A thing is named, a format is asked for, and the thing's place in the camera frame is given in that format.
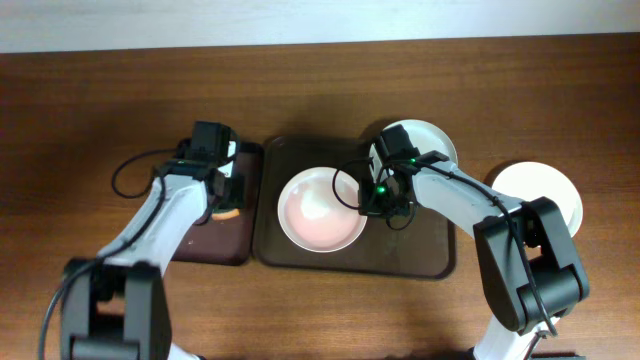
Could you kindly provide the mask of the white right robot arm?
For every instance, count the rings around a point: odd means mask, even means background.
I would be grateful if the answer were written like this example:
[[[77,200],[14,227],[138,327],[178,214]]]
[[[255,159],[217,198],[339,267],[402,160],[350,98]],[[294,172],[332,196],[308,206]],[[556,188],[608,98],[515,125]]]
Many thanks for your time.
[[[471,358],[533,358],[542,340],[556,336],[557,322],[589,296],[560,207],[545,196],[505,195],[467,175],[437,126],[419,120],[386,126],[366,162],[371,177],[360,183],[360,214],[388,220],[422,207],[474,239],[492,318]]]

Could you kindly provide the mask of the green and orange sponge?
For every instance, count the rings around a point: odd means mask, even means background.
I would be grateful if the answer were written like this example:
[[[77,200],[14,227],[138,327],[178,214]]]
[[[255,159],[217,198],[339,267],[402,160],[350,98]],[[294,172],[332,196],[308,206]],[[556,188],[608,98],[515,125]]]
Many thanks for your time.
[[[240,211],[238,209],[226,209],[221,212],[214,212],[211,215],[211,219],[214,221],[225,221],[237,217],[240,215]]]

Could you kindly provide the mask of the white plate with red blob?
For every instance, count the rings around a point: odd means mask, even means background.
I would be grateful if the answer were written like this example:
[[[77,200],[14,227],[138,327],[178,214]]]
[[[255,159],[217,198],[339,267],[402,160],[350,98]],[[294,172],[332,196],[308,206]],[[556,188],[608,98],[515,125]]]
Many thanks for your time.
[[[581,196],[573,182],[550,165],[532,161],[508,165],[498,172],[491,187],[526,201],[547,197],[558,205],[571,237],[581,227],[584,216]]]

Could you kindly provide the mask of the white plate with red streak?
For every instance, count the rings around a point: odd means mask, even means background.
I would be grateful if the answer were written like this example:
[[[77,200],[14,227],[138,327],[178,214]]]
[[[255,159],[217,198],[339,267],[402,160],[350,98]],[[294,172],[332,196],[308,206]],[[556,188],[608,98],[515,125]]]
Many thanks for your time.
[[[457,151],[453,142],[448,135],[436,125],[423,120],[404,119],[387,125],[383,128],[381,134],[397,126],[401,126],[407,133],[410,142],[409,148],[415,148],[418,153],[412,156],[399,155],[392,157],[392,160],[409,161],[430,151],[437,151],[447,156],[456,165],[459,164]]]

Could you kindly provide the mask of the white plate with pink smear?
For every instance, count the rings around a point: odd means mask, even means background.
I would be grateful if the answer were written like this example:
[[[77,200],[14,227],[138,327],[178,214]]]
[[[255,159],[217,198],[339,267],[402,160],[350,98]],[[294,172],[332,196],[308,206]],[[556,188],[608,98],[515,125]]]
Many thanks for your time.
[[[285,235],[298,247],[330,253],[351,245],[367,218],[349,206],[358,200],[359,184],[335,168],[314,167],[293,176],[277,201]]]

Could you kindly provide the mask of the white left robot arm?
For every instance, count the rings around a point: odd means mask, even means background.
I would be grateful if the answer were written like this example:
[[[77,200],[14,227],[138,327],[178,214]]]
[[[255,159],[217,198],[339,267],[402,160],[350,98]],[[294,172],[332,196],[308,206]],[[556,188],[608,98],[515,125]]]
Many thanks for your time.
[[[239,207],[243,192],[243,178],[214,162],[171,160],[155,169],[124,230],[64,269],[51,300],[61,308],[61,358],[192,358],[173,342],[163,276],[189,229]]]

